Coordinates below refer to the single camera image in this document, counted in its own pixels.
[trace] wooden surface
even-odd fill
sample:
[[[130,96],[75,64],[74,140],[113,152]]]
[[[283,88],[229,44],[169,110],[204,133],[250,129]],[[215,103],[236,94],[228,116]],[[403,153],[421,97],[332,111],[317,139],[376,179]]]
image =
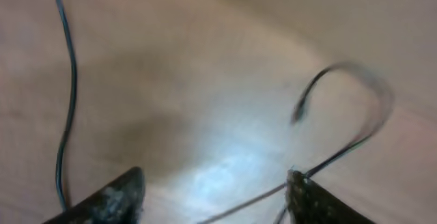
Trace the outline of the wooden surface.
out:
[[[64,3],[79,62],[65,170],[73,203],[138,165],[143,223],[195,223],[280,184],[292,165],[320,162],[363,121],[365,90],[339,74],[292,128],[294,102],[332,55],[228,1]],[[70,84],[54,0],[0,0],[0,60],[0,222],[38,223],[60,212]],[[377,223],[437,219],[436,122],[411,102],[398,99],[377,137],[315,177]],[[221,223],[271,223],[283,201]]]

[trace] cable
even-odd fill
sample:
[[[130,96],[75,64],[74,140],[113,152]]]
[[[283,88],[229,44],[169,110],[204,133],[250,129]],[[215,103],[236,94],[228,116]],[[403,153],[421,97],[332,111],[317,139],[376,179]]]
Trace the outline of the cable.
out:
[[[66,36],[67,48],[68,48],[68,53],[70,55],[70,63],[71,63],[70,104],[68,105],[66,127],[64,129],[64,133],[62,134],[61,142],[59,143],[59,149],[57,151],[56,174],[55,174],[57,195],[59,201],[61,202],[62,210],[66,211],[68,205],[62,189],[62,162],[64,159],[64,151],[66,148],[66,144],[68,142],[68,137],[70,136],[71,127],[73,125],[74,110],[76,109],[77,63],[76,63],[76,55],[74,54],[73,41],[70,35],[70,28],[68,26],[68,21],[64,10],[64,5],[62,4],[62,0],[56,0],[56,5],[57,5],[57,9],[59,10],[59,15],[61,16],[62,25],[64,26],[64,33]]]
[[[368,141],[373,135],[375,135],[381,129],[381,127],[384,126],[385,122],[387,121],[392,111],[393,94],[389,86],[383,80],[379,79],[374,74],[372,74],[369,70],[358,64],[354,64],[352,62],[340,62],[323,69],[311,80],[311,82],[305,88],[304,92],[300,96],[299,101],[295,106],[292,115],[293,123],[299,122],[304,118],[307,112],[308,99],[317,82],[325,74],[332,72],[334,70],[346,71],[347,73],[351,74],[353,77],[356,77],[361,83],[365,84],[371,90],[373,90],[379,100],[379,110],[374,112],[377,115],[377,117],[369,117],[369,119],[367,120],[367,122],[365,122],[365,124],[360,129],[358,134],[349,143],[347,143],[343,148],[341,148],[338,152],[334,153],[328,159],[321,162],[319,165],[316,165],[312,169],[308,170],[305,174],[306,178],[310,178],[311,176],[314,176],[314,174],[324,169],[325,167],[327,167],[328,165],[330,165],[340,157],[346,155],[347,153],[356,149],[358,146],[364,144],[364,142]],[[285,185],[282,184],[280,186],[281,188],[278,188],[277,191],[281,190],[286,186],[287,186],[286,184]],[[222,214],[213,216],[207,219],[206,221],[202,221],[198,224],[208,224],[214,221],[218,221],[219,219],[223,219],[229,216],[230,214],[233,214],[243,208],[246,208],[258,201],[265,199],[266,197],[271,196],[273,193],[276,193],[277,191],[272,192],[272,190],[270,190],[267,193],[264,193],[263,195],[256,197],[255,199],[249,200],[243,204],[240,204],[239,206],[236,206],[228,211],[225,211]],[[286,204],[281,209],[281,211],[278,213],[274,221],[274,224],[280,224],[283,222],[285,218],[285,214],[287,212],[287,207],[288,205]]]

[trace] beige wall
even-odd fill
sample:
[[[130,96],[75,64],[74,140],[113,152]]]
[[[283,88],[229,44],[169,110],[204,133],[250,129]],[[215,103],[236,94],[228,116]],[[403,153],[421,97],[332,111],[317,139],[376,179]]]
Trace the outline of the beige wall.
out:
[[[229,1],[366,63],[398,97],[437,117],[437,0]]]

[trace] wooden floor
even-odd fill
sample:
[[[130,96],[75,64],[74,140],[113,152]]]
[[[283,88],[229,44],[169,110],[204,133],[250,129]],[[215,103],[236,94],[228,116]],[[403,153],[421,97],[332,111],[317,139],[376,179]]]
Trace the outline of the wooden floor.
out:
[[[333,61],[224,0],[64,0],[79,62],[65,175],[73,203],[143,168],[142,223],[196,223],[308,169],[354,135],[364,88],[341,74],[290,126]],[[0,0],[0,223],[60,213],[55,157],[70,69],[54,0]],[[437,221],[433,114],[398,99],[385,129],[315,180],[377,223]],[[220,223],[271,223],[283,193]]]

